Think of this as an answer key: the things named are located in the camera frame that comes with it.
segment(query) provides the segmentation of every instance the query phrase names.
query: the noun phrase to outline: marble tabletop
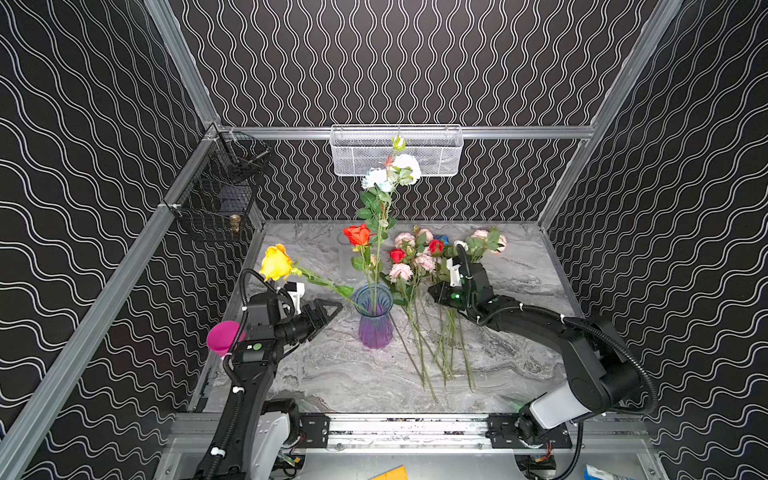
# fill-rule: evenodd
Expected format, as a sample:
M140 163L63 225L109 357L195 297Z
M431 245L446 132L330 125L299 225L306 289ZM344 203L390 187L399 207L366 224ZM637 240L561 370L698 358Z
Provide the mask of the marble tabletop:
M410 231L413 223L399 223L393 236ZM421 223L451 241L463 240L477 228L492 225L474 223ZM259 258L275 243L301 266L325 274L337 283L352 285L349 269L339 265L339 252L351 248L339 243L341 223L269 223ZM482 262L496 293L511 295L530 303L572 315L563 286L551 262L540 230L529 223L496 226L507 238L505 252L486 253ZM389 251L392 239L386 242ZM360 277L357 285L364 280ZM256 280L251 293L259 291ZM305 300L338 298L321 286L306 285ZM422 333L434 345L439 337L438 313L424 295L428 318L422 318ZM415 344L406 316L400 307L392 318L403 334L408 350ZM459 317L476 387L470 390L461 351L457 350L454 370L458 375L443 384L439 368L428 362L437 402L410 363L397 334L384 349L367 349L359 341L359 314L348 304L311 342L283 360L270 390L270 398L293 397L304 412L516 412L520 406L548 391L565 378L562 358L536 342L511 333L497 333ZM206 412L220 412L229 381L215 375Z

